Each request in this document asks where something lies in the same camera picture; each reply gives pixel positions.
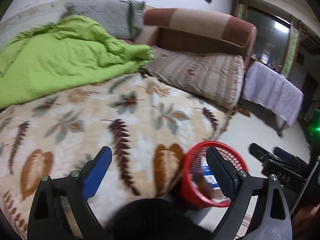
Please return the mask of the person's right hand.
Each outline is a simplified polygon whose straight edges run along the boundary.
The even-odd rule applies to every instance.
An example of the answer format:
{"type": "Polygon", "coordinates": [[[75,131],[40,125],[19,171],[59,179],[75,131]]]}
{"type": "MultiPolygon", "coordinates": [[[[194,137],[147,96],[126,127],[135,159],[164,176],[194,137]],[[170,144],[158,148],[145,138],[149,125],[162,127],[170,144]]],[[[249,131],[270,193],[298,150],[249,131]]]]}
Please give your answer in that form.
{"type": "Polygon", "coordinates": [[[298,211],[292,220],[292,239],[319,239],[319,205],[298,211]]]}

